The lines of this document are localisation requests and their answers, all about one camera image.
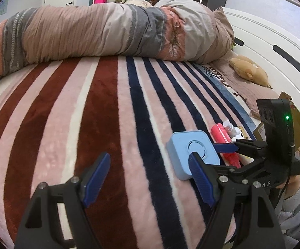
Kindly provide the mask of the tan plush toy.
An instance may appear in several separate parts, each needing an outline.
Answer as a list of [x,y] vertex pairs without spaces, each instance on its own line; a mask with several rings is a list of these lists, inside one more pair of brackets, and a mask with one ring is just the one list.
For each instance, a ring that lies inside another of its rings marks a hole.
[[271,88],[266,71],[251,59],[237,55],[229,60],[229,65],[241,78],[263,87]]

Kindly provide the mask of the rolled pink grey duvet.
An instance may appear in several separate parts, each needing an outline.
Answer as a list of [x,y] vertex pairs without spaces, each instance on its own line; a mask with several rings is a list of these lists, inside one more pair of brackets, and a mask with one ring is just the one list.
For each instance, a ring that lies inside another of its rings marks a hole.
[[0,78],[30,64],[85,56],[136,56],[207,64],[227,54],[234,32],[222,8],[193,0],[154,6],[43,6],[0,23]]

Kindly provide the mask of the small white bottle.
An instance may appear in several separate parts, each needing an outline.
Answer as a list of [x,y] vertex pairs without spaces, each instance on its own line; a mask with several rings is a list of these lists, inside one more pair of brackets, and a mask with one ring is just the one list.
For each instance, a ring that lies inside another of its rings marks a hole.
[[237,139],[244,139],[244,135],[240,128],[235,127],[229,120],[223,122],[223,127],[231,138],[232,142],[235,142]]

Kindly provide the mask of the red cylindrical bottle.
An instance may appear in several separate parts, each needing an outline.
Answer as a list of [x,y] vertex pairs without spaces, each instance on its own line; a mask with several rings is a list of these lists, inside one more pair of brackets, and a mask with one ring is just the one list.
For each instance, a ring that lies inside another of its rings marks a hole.
[[[216,143],[231,143],[231,138],[227,134],[223,125],[218,123],[211,128],[211,134]],[[225,162],[227,162],[230,166],[235,166],[236,168],[241,168],[241,164],[239,161],[239,156],[236,152],[221,152],[223,157],[225,158]]]

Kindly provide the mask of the pink ribbed pillow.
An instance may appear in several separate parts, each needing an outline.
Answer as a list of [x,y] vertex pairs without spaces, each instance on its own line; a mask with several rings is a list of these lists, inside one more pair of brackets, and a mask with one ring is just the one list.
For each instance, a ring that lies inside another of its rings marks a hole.
[[218,71],[225,82],[227,82],[227,84],[242,97],[249,108],[249,115],[260,120],[256,100],[276,99],[279,95],[271,88],[263,87],[241,78],[229,65],[229,60],[236,58],[237,56],[238,55],[235,52],[230,51],[220,59],[211,62],[209,65]]

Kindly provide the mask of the striped plush blanket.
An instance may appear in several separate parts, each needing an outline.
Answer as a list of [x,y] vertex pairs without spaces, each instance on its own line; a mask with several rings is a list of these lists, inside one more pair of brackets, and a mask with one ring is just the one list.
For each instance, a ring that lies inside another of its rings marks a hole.
[[40,182],[80,175],[103,152],[111,167],[87,216],[104,248],[195,248],[209,208],[179,180],[174,132],[256,123],[213,66],[130,57],[30,65],[0,80],[0,241],[13,248]]

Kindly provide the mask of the white bed headboard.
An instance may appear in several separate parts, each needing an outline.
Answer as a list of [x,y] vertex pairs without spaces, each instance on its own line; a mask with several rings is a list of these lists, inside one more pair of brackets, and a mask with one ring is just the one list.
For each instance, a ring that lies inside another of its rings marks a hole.
[[300,111],[300,40],[283,28],[243,11],[224,8],[233,27],[233,51],[264,69],[276,93],[286,92]]

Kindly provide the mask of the blue wall poster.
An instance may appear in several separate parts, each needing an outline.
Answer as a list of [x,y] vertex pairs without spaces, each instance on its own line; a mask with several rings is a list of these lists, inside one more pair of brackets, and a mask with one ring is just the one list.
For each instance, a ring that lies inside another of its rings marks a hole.
[[0,2],[0,16],[7,13],[8,2],[9,2],[9,0],[1,0],[1,2]]

